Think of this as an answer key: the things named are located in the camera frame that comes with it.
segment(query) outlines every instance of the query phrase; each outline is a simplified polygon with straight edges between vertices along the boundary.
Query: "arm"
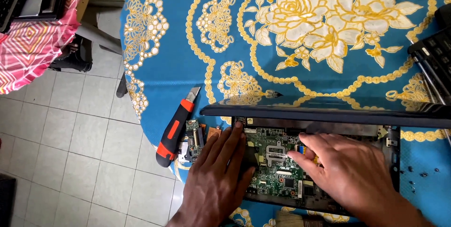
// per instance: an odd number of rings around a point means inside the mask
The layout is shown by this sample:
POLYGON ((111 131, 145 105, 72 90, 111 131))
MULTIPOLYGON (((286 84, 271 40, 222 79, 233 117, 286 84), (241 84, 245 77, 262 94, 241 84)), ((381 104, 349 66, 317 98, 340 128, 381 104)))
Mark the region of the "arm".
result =
POLYGON ((183 202, 166 227, 218 226, 237 207, 251 182, 255 168, 238 177, 245 153, 242 124, 213 135, 189 169, 183 202))
POLYGON ((370 227, 431 227, 409 201, 395 191, 382 151, 335 134, 299 134, 305 155, 288 156, 336 202, 370 227), (319 167, 311 160, 318 155, 319 167))

